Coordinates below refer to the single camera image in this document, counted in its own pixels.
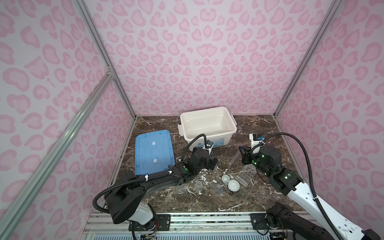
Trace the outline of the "clear plastic test tube rack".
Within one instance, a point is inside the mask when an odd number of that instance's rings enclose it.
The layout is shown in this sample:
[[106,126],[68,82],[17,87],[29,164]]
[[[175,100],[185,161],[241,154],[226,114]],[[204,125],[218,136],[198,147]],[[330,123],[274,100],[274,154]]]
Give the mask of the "clear plastic test tube rack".
[[235,179],[242,186],[247,187],[251,183],[256,173],[256,168],[253,165],[245,165],[242,170],[236,175]]

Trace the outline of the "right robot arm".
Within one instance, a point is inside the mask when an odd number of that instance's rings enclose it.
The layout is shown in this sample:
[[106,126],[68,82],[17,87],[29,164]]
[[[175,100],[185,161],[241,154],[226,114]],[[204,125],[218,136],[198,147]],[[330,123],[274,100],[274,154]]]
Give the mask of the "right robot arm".
[[267,210],[270,226],[281,225],[307,240],[379,240],[372,229],[359,227],[315,195],[308,183],[282,164],[281,153],[273,146],[239,147],[244,165],[265,175],[270,185],[305,209],[320,225],[290,212],[281,204]]

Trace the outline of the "white ceramic evaporating dish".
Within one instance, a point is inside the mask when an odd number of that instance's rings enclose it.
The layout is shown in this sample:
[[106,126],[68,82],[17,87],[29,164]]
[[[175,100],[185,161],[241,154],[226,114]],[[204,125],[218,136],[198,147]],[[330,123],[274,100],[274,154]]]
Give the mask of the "white ceramic evaporating dish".
[[237,192],[240,190],[240,183],[237,180],[229,180],[227,186],[231,192]]

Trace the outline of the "clear glass test tube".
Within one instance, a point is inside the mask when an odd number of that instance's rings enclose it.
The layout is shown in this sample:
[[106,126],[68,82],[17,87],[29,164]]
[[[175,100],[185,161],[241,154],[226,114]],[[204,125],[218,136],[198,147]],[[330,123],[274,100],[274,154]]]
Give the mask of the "clear glass test tube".
[[232,165],[235,161],[236,161],[236,159],[240,156],[240,151],[238,150],[236,153],[235,153],[235,155],[232,157],[232,159],[230,160],[230,162],[229,162],[229,165]]

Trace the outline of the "white plastic storage bin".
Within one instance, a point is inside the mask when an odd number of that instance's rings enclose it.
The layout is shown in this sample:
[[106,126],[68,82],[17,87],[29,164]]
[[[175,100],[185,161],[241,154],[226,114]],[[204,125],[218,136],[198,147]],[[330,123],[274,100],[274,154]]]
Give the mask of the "white plastic storage bin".
[[182,113],[178,124],[180,136],[190,143],[200,134],[205,134],[213,147],[228,145],[237,132],[237,122],[225,107]]

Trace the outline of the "small white ceramic crucible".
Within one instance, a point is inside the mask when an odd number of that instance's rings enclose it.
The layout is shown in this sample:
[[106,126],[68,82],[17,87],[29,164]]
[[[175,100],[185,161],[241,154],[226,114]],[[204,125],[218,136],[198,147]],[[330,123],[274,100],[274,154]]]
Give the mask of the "small white ceramic crucible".
[[228,184],[230,181],[230,177],[228,175],[223,175],[221,179],[224,184]]

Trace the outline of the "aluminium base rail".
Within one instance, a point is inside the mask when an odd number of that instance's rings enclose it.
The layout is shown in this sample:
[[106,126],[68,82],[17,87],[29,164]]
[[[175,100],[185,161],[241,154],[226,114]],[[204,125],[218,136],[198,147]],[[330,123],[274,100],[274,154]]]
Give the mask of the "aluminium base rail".
[[[268,229],[261,221],[265,212],[160,213],[166,219],[155,240],[279,240],[291,239],[286,228]],[[132,240],[129,222],[113,224],[107,214],[91,214],[82,240]]]

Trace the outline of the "blue plastic bin lid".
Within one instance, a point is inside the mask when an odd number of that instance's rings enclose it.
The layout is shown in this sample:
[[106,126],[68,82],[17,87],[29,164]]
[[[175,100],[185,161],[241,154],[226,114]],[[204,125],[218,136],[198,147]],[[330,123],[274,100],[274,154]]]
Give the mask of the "blue plastic bin lid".
[[136,137],[136,175],[159,173],[174,165],[174,150],[168,130],[141,134]]

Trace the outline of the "small clear glass beaker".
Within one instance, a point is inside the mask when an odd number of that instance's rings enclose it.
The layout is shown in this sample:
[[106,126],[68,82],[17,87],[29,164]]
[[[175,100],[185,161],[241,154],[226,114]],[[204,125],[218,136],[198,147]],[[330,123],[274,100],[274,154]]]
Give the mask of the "small clear glass beaker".
[[197,182],[195,183],[195,191],[196,191],[197,193],[201,193],[201,192],[203,191],[203,189],[204,189],[204,185],[203,185],[203,183],[202,183],[201,181],[197,181]]

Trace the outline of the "clear glass flask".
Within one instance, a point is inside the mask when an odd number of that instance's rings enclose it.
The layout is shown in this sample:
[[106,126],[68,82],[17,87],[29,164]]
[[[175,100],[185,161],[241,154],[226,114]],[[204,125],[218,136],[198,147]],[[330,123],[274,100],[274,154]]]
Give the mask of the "clear glass flask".
[[186,185],[179,185],[173,187],[173,193],[177,198],[185,196],[187,192]]

